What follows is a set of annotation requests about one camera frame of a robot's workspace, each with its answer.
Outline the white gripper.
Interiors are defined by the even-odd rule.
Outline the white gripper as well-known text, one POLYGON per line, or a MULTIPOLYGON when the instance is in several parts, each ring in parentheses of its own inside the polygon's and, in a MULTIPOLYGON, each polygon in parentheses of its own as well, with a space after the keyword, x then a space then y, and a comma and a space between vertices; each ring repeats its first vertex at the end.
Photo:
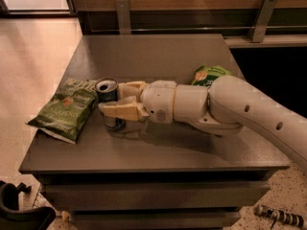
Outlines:
POLYGON ((171 80, 157 80, 149 84, 144 81, 120 82, 118 91, 121 100, 99 103, 98 107, 111 118, 138 122, 149 117, 153 123, 170 124, 176 89, 177 84, 171 80))

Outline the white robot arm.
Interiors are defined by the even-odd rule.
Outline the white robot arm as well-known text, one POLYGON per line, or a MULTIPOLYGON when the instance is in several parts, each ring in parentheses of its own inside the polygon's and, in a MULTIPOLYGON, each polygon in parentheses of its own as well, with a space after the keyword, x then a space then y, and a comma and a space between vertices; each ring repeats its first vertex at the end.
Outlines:
POLYGON ((95 90, 98 107, 111 129, 125 121, 180 122, 215 135, 235 134, 248 127, 307 169, 306 118, 242 79, 224 76, 210 86, 200 86, 101 78, 95 90))

